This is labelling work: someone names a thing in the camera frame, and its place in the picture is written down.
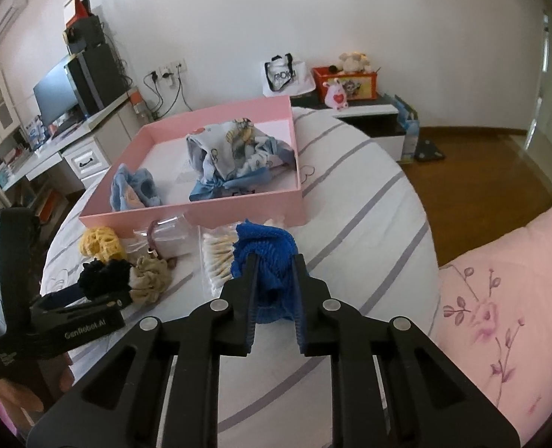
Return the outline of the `left hand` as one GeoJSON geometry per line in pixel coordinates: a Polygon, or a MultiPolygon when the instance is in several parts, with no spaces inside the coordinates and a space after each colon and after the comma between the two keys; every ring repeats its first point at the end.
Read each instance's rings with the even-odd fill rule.
{"type": "Polygon", "coordinates": [[[32,427],[27,413],[42,413],[43,403],[28,387],[0,379],[0,402],[17,429],[29,431],[32,427]]]}

